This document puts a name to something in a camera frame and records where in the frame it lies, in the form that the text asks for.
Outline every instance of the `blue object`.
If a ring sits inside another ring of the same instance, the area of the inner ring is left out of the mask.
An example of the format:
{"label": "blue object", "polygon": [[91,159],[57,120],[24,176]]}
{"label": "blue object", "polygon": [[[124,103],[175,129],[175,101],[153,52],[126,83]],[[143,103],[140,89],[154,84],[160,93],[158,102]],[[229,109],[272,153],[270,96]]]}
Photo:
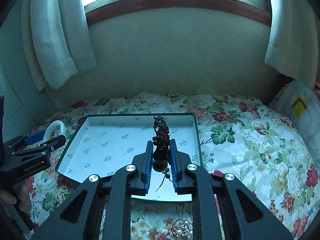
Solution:
{"label": "blue object", "polygon": [[27,145],[33,145],[39,141],[42,141],[44,134],[45,134],[45,130],[31,134],[27,137],[27,139],[25,139],[25,142]]}
{"label": "blue object", "polygon": [[309,209],[308,216],[311,216],[312,213],[313,213],[313,208]]}
{"label": "blue object", "polygon": [[169,149],[170,149],[170,162],[171,162],[171,176],[172,176],[172,182],[173,182],[172,184],[173,184],[174,192],[177,193],[179,188],[179,184],[176,180],[178,178],[178,169],[177,169],[177,162],[174,154],[172,140],[170,140]]}
{"label": "blue object", "polygon": [[149,148],[148,152],[148,159],[147,159],[147,166],[145,171],[145,178],[144,178],[144,192],[148,194],[149,188],[150,188],[150,180],[151,180],[151,171],[152,171],[152,154],[153,154],[153,144],[150,141],[151,146]]}

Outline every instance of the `dark cord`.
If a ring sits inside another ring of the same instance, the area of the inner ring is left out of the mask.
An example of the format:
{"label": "dark cord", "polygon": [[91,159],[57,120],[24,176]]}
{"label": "dark cord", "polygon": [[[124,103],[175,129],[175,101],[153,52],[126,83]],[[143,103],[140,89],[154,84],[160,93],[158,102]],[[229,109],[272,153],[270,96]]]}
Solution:
{"label": "dark cord", "polygon": [[164,174],[164,177],[163,177],[162,183],[161,183],[161,185],[159,186],[158,189],[161,188],[161,186],[162,186],[162,184],[163,184],[163,182],[164,182],[164,179],[167,178],[167,179],[169,179],[169,180],[172,182],[172,180],[170,179],[170,174],[168,174],[168,172],[169,172],[169,168],[166,168],[165,171],[162,171],[162,173]]}
{"label": "dark cord", "polygon": [[160,187],[162,186],[162,184],[163,184],[163,182],[164,182],[164,179],[165,179],[165,176],[163,177],[163,180],[162,180],[162,182],[161,182],[161,185],[159,186],[158,189],[160,189]]}
{"label": "dark cord", "polygon": [[165,119],[162,116],[154,116],[153,118],[155,119],[153,129],[156,132],[156,136],[152,138],[153,145],[166,148],[169,145],[169,127],[167,126]]}

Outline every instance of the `yellow label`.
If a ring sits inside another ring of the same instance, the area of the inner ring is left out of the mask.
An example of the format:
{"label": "yellow label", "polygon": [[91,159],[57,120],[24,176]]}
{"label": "yellow label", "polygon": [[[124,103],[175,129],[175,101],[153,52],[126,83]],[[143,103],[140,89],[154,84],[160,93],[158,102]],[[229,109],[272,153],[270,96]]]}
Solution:
{"label": "yellow label", "polygon": [[292,102],[292,109],[296,117],[300,117],[302,113],[307,109],[307,101],[302,97],[302,95],[298,95]]}

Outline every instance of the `red flower pattern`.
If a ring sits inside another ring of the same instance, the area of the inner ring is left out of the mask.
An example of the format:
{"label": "red flower pattern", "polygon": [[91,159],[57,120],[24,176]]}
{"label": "red flower pattern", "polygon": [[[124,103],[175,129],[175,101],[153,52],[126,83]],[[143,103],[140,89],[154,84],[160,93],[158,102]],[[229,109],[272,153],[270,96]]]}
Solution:
{"label": "red flower pattern", "polygon": [[49,139],[52,139],[53,137],[58,136],[60,133],[60,126],[57,125],[55,128],[53,128],[53,130],[50,133]]}
{"label": "red flower pattern", "polygon": [[216,100],[216,102],[218,102],[218,103],[228,103],[228,97],[227,96],[212,96],[212,98],[214,99],[214,100]]}
{"label": "red flower pattern", "polygon": [[71,129],[72,129],[72,130],[77,130],[78,126],[82,123],[82,121],[83,121],[84,118],[85,118],[85,117],[81,117],[81,118],[78,120],[77,124],[74,125],[74,126],[72,126]]}
{"label": "red flower pattern", "polygon": [[246,112],[247,111],[247,104],[246,103],[240,103],[239,104],[239,108],[242,112]]}
{"label": "red flower pattern", "polygon": [[312,163],[310,169],[307,172],[307,182],[308,187],[315,187],[318,184],[318,173],[316,171],[315,165]]}
{"label": "red flower pattern", "polygon": [[163,222],[165,223],[165,225],[169,225],[169,224],[172,224],[173,223],[173,218],[168,218],[168,219],[165,219],[163,220]]}
{"label": "red flower pattern", "polygon": [[212,175],[215,176],[219,176],[219,177],[223,177],[224,173],[222,173],[221,171],[214,171],[213,173],[211,173]]}
{"label": "red flower pattern", "polygon": [[218,199],[217,199],[216,197],[214,197],[214,200],[215,200],[215,202],[216,202],[218,215],[221,215],[220,207],[219,207],[219,203],[218,203]]}
{"label": "red flower pattern", "polygon": [[222,122],[224,120],[232,120],[232,116],[230,114],[227,114],[225,111],[220,111],[219,113],[213,113],[212,118],[219,122]]}
{"label": "red flower pattern", "polygon": [[280,221],[281,223],[283,223],[283,220],[284,220],[283,215],[278,216],[278,219],[279,219],[279,221]]}
{"label": "red flower pattern", "polygon": [[276,203],[274,199],[271,199],[269,210],[274,216],[277,216],[279,210],[276,209]]}
{"label": "red flower pattern", "polygon": [[73,109],[78,109],[80,107],[85,107],[87,105],[88,105],[88,103],[86,101],[79,101],[79,102],[74,103],[71,107]]}
{"label": "red flower pattern", "polygon": [[294,128],[293,123],[288,118],[286,118],[284,116],[281,118],[281,122],[286,124],[287,126],[289,126],[291,128]]}
{"label": "red flower pattern", "polygon": [[299,238],[308,224],[308,217],[298,218],[293,224],[293,230],[291,231],[291,234],[293,238]]}
{"label": "red flower pattern", "polygon": [[260,119],[261,116],[258,113],[258,107],[255,105],[247,105],[246,103],[240,103],[239,108],[242,112],[249,112],[251,113],[255,118]]}
{"label": "red flower pattern", "polygon": [[168,240],[167,238],[167,235],[169,233],[160,233],[158,232],[156,229],[152,230],[149,232],[149,237],[152,239],[152,240]]}
{"label": "red flower pattern", "polygon": [[293,210],[293,203],[294,203],[294,198],[291,197],[289,194],[284,193],[282,208],[287,209],[288,213],[291,213],[291,211]]}
{"label": "red flower pattern", "polygon": [[197,120],[202,120],[206,115],[206,111],[199,106],[189,107],[187,113],[194,113]]}
{"label": "red flower pattern", "polygon": [[39,228],[38,223],[32,222],[33,231],[36,231]]}
{"label": "red flower pattern", "polygon": [[71,179],[59,174],[57,177],[57,188],[61,186],[66,186],[70,190],[73,187],[73,182]]}
{"label": "red flower pattern", "polygon": [[28,189],[29,189],[29,194],[31,194],[31,197],[34,198],[36,196],[36,188],[33,187],[33,183],[35,182],[35,178],[31,176],[30,178],[26,179]]}
{"label": "red flower pattern", "polygon": [[56,157],[56,156],[51,156],[51,158],[50,158],[50,164],[51,164],[51,166],[45,170],[49,175],[51,175],[52,173],[54,173],[54,169],[55,169],[58,161],[59,161],[59,158],[58,158],[58,157]]}

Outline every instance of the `pearl beads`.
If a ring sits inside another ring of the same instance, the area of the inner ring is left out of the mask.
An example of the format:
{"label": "pearl beads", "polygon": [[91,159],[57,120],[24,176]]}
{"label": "pearl beads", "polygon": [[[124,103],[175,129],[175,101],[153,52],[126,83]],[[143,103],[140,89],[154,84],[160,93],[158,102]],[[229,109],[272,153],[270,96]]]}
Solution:
{"label": "pearl beads", "polygon": [[61,204],[63,201],[66,200],[66,198],[69,195],[69,191],[67,189],[66,186],[62,186],[57,193],[54,195],[53,199],[55,200],[55,202],[57,202],[58,204]]}
{"label": "pearl beads", "polygon": [[176,239],[191,239],[193,236],[192,221],[190,218],[182,218],[169,227],[169,235]]}

